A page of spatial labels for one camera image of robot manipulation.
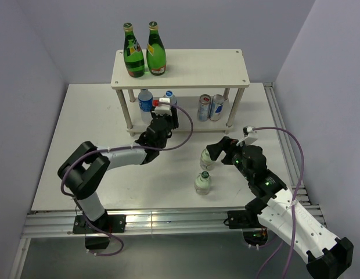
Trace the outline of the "green glass bottle front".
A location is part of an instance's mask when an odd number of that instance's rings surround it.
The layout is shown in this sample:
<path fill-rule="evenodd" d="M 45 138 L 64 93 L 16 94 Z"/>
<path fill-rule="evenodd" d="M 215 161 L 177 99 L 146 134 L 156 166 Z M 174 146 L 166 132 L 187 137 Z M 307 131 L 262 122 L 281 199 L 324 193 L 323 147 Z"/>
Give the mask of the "green glass bottle front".
<path fill-rule="evenodd" d="M 165 47 L 159 35 L 159 25 L 152 21 L 149 23 L 149 38 L 146 47 L 146 60 L 149 71 L 154 76 L 165 73 L 167 57 Z"/>

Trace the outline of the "green glass bottle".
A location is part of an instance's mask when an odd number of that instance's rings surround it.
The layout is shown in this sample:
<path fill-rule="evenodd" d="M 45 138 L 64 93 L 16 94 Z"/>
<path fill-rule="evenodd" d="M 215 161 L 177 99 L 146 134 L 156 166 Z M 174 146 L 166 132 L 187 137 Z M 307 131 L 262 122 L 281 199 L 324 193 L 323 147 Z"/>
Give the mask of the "green glass bottle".
<path fill-rule="evenodd" d="M 165 47 L 159 35 L 159 25 L 152 21 L 149 23 L 149 38 L 146 47 L 146 60 L 149 71 L 154 76 L 165 73 L 167 57 Z"/>
<path fill-rule="evenodd" d="M 123 57 L 126 70 L 131 77 L 141 77 L 145 73 L 145 61 L 141 46 L 134 35 L 131 23 L 124 23 L 123 29 L 125 33 Z"/>

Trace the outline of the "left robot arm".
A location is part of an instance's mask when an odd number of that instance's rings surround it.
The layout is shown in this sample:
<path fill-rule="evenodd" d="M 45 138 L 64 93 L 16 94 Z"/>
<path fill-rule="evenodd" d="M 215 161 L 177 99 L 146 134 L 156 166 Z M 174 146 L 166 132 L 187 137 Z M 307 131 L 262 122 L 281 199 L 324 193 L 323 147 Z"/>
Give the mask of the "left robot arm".
<path fill-rule="evenodd" d="M 179 127 L 178 109 L 177 105 L 160 101 L 152 106 L 152 120 L 146 131 L 132 145 L 109 149 L 85 141 L 59 167 L 62 194 L 74 200 L 92 231 L 101 232 L 109 225 L 109 215 L 96 192 L 105 173 L 118 167 L 148 164 L 161 151 L 167 151 L 167 141 Z"/>

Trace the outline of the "blue label water bottle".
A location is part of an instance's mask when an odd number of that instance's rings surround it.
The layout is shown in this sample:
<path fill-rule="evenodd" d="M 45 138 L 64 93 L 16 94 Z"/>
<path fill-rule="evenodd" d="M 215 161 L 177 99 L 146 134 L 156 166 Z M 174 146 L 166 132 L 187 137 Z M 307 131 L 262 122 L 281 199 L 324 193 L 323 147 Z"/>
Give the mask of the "blue label water bottle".
<path fill-rule="evenodd" d="M 168 90 L 163 95 L 164 98 L 168 98 L 173 105 L 177 105 L 177 98 L 171 90 Z"/>
<path fill-rule="evenodd" d="M 153 95 L 148 89 L 141 89 L 138 95 L 141 118 L 145 124 L 150 124 L 152 120 L 151 109 L 153 106 Z"/>

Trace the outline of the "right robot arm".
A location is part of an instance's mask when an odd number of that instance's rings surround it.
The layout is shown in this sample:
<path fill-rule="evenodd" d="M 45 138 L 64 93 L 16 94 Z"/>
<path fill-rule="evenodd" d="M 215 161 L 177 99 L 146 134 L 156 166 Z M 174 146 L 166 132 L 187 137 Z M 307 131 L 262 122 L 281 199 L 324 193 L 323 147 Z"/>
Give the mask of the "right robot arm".
<path fill-rule="evenodd" d="M 255 196 L 243 210 L 228 212 L 231 229 L 266 227 L 289 244 L 306 264 L 312 278 L 339 278 L 352 264 L 353 243 L 339 238 L 293 199 L 286 184 L 267 167 L 260 146 L 223 137 L 206 147 L 215 161 L 224 152 L 224 165 L 235 166 Z"/>

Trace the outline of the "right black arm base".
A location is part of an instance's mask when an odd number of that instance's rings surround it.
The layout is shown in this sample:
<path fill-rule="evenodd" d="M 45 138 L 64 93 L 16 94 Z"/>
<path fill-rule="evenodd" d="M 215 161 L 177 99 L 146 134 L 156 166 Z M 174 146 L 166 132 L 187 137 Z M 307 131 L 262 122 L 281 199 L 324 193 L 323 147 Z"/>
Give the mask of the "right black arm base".
<path fill-rule="evenodd" d="M 241 230 L 245 242 L 252 246 L 265 245 L 268 241 L 267 229 L 257 219 L 257 215 L 249 210 L 227 211 L 223 224 L 231 230 Z"/>

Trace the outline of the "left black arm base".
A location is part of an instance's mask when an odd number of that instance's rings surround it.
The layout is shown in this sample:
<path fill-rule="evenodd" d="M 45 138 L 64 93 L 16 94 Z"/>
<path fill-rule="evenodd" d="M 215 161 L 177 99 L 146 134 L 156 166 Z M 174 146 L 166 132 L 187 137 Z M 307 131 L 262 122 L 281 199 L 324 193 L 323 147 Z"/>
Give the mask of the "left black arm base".
<path fill-rule="evenodd" d="M 72 234 L 85 235 L 85 248 L 88 253 L 100 257 L 114 256 L 124 249 L 123 240 L 114 233 L 123 233 L 125 225 L 124 214 L 109 215 L 105 212 L 96 221 L 90 221 L 82 214 L 75 217 Z M 103 253 L 112 240 L 119 242 L 120 248 L 115 252 Z"/>

